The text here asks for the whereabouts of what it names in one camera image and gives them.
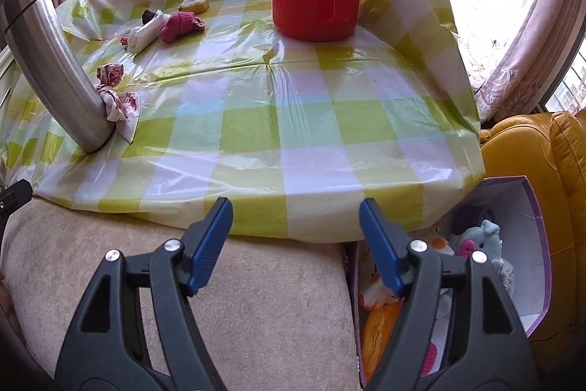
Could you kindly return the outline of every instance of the checkered tablecloth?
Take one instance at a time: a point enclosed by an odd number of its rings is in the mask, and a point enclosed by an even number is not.
[[[122,49],[145,9],[181,1],[58,8],[95,83],[99,65],[124,64],[116,89],[140,96],[136,138],[84,155],[16,75],[0,138],[7,184],[26,178],[73,209],[183,228],[226,196],[234,234],[341,242],[361,239],[365,197],[420,229],[483,176],[449,0],[361,0],[354,35],[330,44],[280,35],[271,0],[210,0],[203,35]]]

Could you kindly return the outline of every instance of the orange spot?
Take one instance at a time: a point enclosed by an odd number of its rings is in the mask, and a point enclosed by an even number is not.
[[[433,239],[431,246],[436,250],[442,250],[445,247],[445,242],[441,239]]]

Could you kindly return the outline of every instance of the beige upholstered ottoman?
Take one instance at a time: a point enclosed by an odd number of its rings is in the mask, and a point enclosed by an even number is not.
[[[0,265],[39,363],[54,373],[78,300],[107,250],[150,252],[182,234],[37,198],[17,211],[8,222]],[[142,303],[151,361],[166,372],[148,293]],[[209,285],[190,303],[230,391],[360,389],[338,244],[228,239]]]

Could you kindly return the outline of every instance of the blue rubber tip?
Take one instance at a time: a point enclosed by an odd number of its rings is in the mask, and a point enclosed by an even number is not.
[[[365,199],[360,205],[359,216],[362,233],[370,248],[370,253],[374,258],[383,284],[395,296],[401,296],[404,284],[399,270],[399,258],[389,240],[385,226],[382,224],[382,221],[385,220],[382,212],[373,199]],[[392,233],[406,236],[401,226],[391,223],[386,225],[387,228],[392,227],[394,229]]]
[[[192,256],[191,277],[187,289],[194,295],[205,287],[216,267],[222,247],[232,227],[233,208],[228,199],[218,201],[208,214],[213,214],[210,225],[204,233]]]

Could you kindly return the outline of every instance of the metal pin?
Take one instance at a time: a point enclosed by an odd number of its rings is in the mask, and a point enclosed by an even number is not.
[[[427,250],[427,244],[425,242],[423,242],[422,240],[414,240],[411,243],[411,250],[415,251],[415,252],[425,252]]]
[[[175,252],[176,250],[179,250],[180,247],[181,242],[177,239],[170,239],[167,242],[165,242],[165,250],[167,252]]]
[[[108,262],[116,262],[120,258],[120,251],[116,249],[108,250],[105,259]]]
[[[475,250],[472,253],[472,260],[477,264],[484,264],[488,260],[488,257],[481,250]]]

